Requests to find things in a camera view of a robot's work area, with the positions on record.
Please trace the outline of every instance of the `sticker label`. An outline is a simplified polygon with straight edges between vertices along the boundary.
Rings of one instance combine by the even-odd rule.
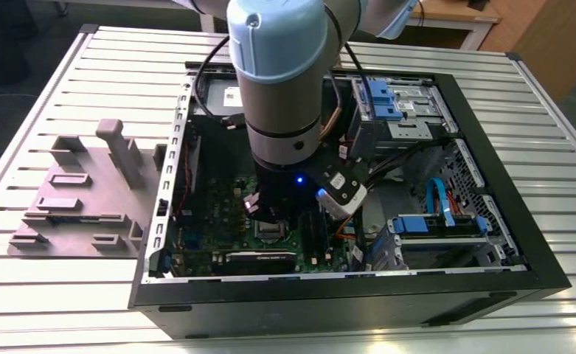
[[[414,106],[413,106],[413,104],[410,103],[410,102],[408,102],[408,103],[397,103],[397,108],[398,109],[409,109],[409,110],[413,110],[414,109]]]
[[[227,87],[225,90],[225,107],[242,107],[242,94],[238,87]]]
[[[346,160],[349,155],[349,148],[345,145],[338,146],[338,156],[342,160]]]
[[[365,253],[360,250],[357,246],[353,246],[353,251],[350,252],[350,254],[356,257],[357,261],[361,263]]]

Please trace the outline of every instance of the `floor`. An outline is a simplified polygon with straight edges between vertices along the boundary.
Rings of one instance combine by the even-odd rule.
[[[20,45],[32,67],[28,79],[11,86],[0,86],[0,94],[38,95],[84,23],[163,30],[199,30],[201,23],[190,11],[137,7],[71,4],[70,15],[59,18],[51,3],[31,1],[39,35]],[[0,96],[0,155],[32,107],[35,97]],[[576,89],[560,107],[576,127]]]

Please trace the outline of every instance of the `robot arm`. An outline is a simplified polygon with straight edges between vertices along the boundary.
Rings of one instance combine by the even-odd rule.
[[[320,144],[321,83],[356,30],[396,38],[417,0],[175,2],[229,23],[259,182],[258,193],[245,200],[249,214],[267,222],[282,220],[316,196],[334,218],[348,218],[366,189]],[[310,188],[289,187],[294,181]]]

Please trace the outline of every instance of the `aluminum slotted table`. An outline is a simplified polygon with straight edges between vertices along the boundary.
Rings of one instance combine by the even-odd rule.
[[[122,118],[124,136],[153,148],[170,134],[186,61],[202,61],[223,35],[84,27],[0,159],[0,347],[106,350],[159,347],[173,353],[576,353],[576,132],[525,65],[505,54],[353,44],[362,66],[454,75],[573,288],[504,308],[461,327],[326,333],[277,339],[171,342],[126,310],[135,260],[19,260],[11,232],[36,196],[58,135],[87,146],[102,118]],[[215,61],[227,62],[227,49]],[[350,67],[342,53],[342,65]]]

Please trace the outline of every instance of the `wooden cabinet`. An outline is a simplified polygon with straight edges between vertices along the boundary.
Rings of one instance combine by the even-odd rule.
[[[517,52],[555,100],[576,86],[576,1],[492,0],[503,21],[481,50]]]

